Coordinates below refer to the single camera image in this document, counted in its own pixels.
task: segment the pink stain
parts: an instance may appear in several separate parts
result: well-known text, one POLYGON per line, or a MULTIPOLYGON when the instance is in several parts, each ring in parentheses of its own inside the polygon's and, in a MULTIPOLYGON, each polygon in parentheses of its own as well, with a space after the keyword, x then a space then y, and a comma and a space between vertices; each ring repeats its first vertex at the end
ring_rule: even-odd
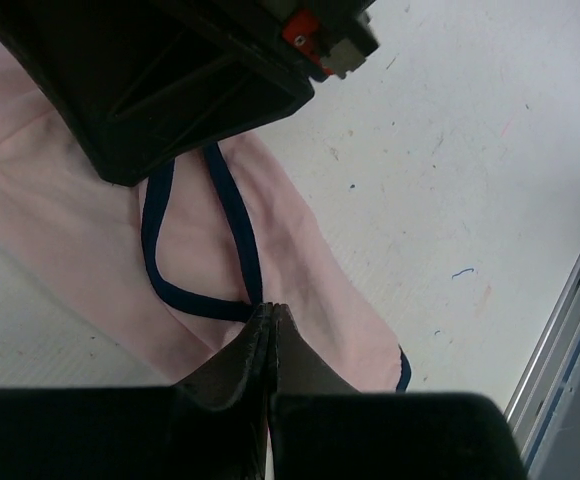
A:
POLYGON ((503 127, 503 130, 501 130, 501 136, 503 137, 506 132, 508 131, 508 127, 510 126, 510 124, 512 123, 512 120, 514 119, 514 116, 512 118, 510 118, 510 120, 508 120, 508 123, 506 123, 506 126, 503 127))

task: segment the metal frame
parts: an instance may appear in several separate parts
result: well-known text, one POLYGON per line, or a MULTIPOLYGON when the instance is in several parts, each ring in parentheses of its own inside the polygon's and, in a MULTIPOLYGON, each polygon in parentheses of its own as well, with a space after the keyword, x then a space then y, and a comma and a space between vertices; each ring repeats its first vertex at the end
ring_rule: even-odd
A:
POLYGON ((579 353, 580 254, 505 412, 527 467, 579 353))

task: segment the white surface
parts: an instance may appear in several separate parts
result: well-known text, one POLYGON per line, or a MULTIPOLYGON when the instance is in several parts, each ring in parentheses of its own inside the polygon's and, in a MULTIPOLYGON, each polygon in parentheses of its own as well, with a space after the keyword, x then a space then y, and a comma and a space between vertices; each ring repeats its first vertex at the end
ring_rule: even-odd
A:
MULTIPOLYGON (((496 3, 377 0, 381 48, 260 134, 412 387, 504 408, 580 251, 580 2, 496 3)), ((158 381, 0 252, 0 384, 158 381)))

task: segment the black object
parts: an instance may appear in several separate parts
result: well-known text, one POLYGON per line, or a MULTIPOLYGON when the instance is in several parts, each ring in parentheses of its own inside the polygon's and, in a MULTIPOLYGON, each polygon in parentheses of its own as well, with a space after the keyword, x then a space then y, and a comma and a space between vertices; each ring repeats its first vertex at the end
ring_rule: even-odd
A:
POLYGON ((301 339, 285 305, 172 387, 0 390, 0 480, 521 480, 508 426, 483 397, 366 395, 301 339))
POLYGON ((134 185, 182 152, 294 113, 338 42, 362 58, 377 48, 359 17, 370 3, 0 0, 0 41, 101 178, 134 185), (303 10, 320 22, 312 53, 283 38, 303 10))

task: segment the pink fabric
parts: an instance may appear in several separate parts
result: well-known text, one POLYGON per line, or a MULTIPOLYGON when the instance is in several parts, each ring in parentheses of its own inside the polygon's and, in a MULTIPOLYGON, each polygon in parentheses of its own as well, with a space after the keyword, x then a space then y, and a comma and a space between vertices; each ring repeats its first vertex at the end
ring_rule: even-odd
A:
MULTIPOLYGON (((279 163, 254 134, 220 145, 252 220, 264 300, 288 303, 301 335, 353 386, 394 391, 396 336, 346 279, 279 163)), ((158 244, 163 277, 195 293, 248 301, 200 153, 176 162, 158 244)), ((176 381, 242 324, 181 313, 156 296, 139 239, 145 185, 100 180, 53 106, 0 51, 0 246, 61 301, 176 381)))

